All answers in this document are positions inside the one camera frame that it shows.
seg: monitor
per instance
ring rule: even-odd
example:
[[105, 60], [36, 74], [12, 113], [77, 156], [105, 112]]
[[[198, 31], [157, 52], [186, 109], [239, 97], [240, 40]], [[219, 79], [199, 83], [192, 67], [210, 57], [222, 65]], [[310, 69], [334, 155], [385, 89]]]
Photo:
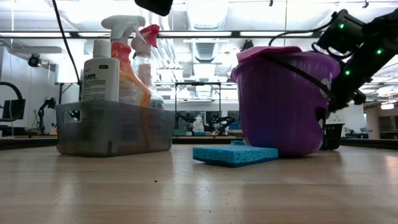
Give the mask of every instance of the monitor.
[[25, 99], [20, 103], [18, 100], [6, 100], [4, 101], [4, 107], [2, 109], [2, 118], [10, 119], [10, 105], [11, 105], [11, 114], [17, 114], [19, 110], [25, 110]]

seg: pink spray nozzle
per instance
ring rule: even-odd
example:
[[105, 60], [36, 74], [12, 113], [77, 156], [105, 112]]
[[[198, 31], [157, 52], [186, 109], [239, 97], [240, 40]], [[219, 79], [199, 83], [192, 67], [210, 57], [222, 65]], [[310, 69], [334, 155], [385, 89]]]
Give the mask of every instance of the pink spray nozzle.
[[144, 36], [148, 45], [152, 45], [157, 48], [156, 36], [159, 33], [160, 27], [156, 24], [150, 25], [140, 31], [141, 35]]

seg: gray plastic caddy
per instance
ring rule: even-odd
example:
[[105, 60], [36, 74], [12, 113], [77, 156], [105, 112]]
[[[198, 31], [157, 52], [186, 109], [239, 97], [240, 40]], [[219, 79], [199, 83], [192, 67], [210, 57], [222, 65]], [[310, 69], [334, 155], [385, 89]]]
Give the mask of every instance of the gray plastic caddy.
[[58, 152], [111, 157], [168, 151], [173, 111], [112, 101], [57, 105]]

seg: purple bucket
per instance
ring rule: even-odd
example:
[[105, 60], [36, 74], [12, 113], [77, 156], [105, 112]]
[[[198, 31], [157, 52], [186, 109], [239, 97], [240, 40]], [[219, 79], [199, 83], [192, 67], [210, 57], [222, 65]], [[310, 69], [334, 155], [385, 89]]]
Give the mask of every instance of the purple bucket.
[[330, 86], [340, 72], [327, 55], [299, 48], [253, 47], [239, 55], [231, 78], [238, 86], [244, 142], [276, 147], [280, 156], [303, 156], [319, 150], [329, 99], [313, 83], [290, 70], [258, 57], [268, 52]]

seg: wooden table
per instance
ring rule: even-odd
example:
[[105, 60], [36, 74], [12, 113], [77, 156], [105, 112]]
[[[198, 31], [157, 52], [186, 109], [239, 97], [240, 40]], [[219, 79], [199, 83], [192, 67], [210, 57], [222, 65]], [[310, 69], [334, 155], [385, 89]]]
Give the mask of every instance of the wooden table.
[[0, 223], [398, 223], [398, 151], [341, 146], [231, 169], [192, 160], [191, 148], [0, 151]]

